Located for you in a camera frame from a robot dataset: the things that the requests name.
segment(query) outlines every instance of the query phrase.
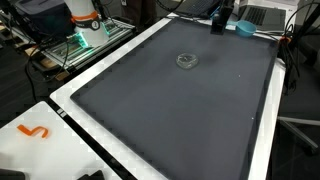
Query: black mat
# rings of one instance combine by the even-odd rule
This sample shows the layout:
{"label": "black mat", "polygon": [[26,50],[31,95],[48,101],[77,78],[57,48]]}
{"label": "black mat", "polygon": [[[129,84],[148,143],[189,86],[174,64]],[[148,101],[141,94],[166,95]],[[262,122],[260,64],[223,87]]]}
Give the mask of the black mat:
{"label": "black mat", "polygon": [[276,43],[209,32],[173,20],[71,98],[170,179],[245,179]]}

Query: white table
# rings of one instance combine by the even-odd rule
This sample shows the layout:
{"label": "white table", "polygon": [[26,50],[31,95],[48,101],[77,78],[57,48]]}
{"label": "white table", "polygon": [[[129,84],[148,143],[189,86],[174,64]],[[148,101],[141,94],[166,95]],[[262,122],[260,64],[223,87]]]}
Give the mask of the white table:
{"label": "white table", "polygon": [[[296,7],[283,5],[287,10],[287,20],[295,11]],[[97,123],[80,107],[78,107],[70,96],[89,82],[99,73],[104,71],[114,62],[119,60],[133,48],[154,34],[156,31],[166,25],[170,19],[162,19],[157,24],[123,45],[121,48],[108,55],[97,64],[74,78],[69,83],[55,91],[50,98],[57,103],[65,112],[72,117],[80,126],[82,126],[91,136],[95,138],[112,156],[114,156],[126,169],[128,169],[139,180],[166,179],[161,173],[151,167],[142,158],[136,155],[125,144],[118,140],[108,130]],[[269,156],[271,152],[274,129],[276,125],[277,113],[284,81],[285,69],[281,60],[278,60],[273,68],[269,91],[265,102],[265,108],[262,114],[259,133],[253,154],[250,180],[262,180],[266,177],[268,169]]]}
{"label": "white table", "polygon": [[[49,130],[29,137],[17,129]],[[101,170],[105,179],[121,178],[56,114],[40,102],[0,129],[0,168],[21,171],[31,180],[76,180]]]}

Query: green light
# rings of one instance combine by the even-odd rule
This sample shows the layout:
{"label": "green light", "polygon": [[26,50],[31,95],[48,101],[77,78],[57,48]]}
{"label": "green light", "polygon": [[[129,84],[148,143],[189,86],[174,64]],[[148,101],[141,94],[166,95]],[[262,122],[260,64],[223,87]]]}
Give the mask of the green light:
{"label": "green light", "polygon": [[78,33],[78,40],[79,40],[79,43],[80,45],[83,47],[83,48],[87,48],[89,47],[89,44],[87,43],[86,39],[83,37],[83,34],[82,32]]}
{"label": "green light", "polygon": [[110,32],[107,30],[106,26],[103,23],[101,23],[101,25],[103,26],[104,30],[106,31],[107,35],[109,36]]}

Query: chair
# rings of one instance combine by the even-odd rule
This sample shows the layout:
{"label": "chair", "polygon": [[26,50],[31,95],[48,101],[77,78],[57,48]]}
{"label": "chair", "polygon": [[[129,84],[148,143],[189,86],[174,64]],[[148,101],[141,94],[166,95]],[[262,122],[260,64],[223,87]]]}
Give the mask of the chair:
{"label": "chair", "polygon": [[282,97],[278,114],[280,124],[306,143],[312,155],[318,152],[319,146],[293,123],[320,126],[320,50],[314,61],[313,66],[300,65],[297,89]]}

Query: orange part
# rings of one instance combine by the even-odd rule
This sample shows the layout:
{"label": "orange part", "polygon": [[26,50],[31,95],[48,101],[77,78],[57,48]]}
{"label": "orange part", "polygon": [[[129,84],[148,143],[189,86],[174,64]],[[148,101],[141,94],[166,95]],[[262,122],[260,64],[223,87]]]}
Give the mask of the orange part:
{"label": "orange part", "polygon": [[285,37],[285,36],[282,36],[279,41],[283,41],[283,40],[287,40],[288,43],[291,42],[291,38],[288,38],[288,37]]}
{"label": "orange part", "polygon": [[87,19],[95,19],[98,16],[98,12],[97,11],[93,11],[91,14],[87,15],[87,16],[74,16],[72,15],[72,18],[74,20],[87,20]]}
{"label": "orange part", "polygon": [[42,134],[42,138],[45,138],[47,137],[48,135],[48,129],[47,128],[44,128],[42,126],[38,126],[34,129],[32,129],[31,131],[29,129],[27,129],[24,125],[20,124],[18,127],[17,127],[21,132],[23,132],[24,134],[26,134],[27,136],[32,136],[33,134],[37,133],[37,131],[44,131],[43,134]]}

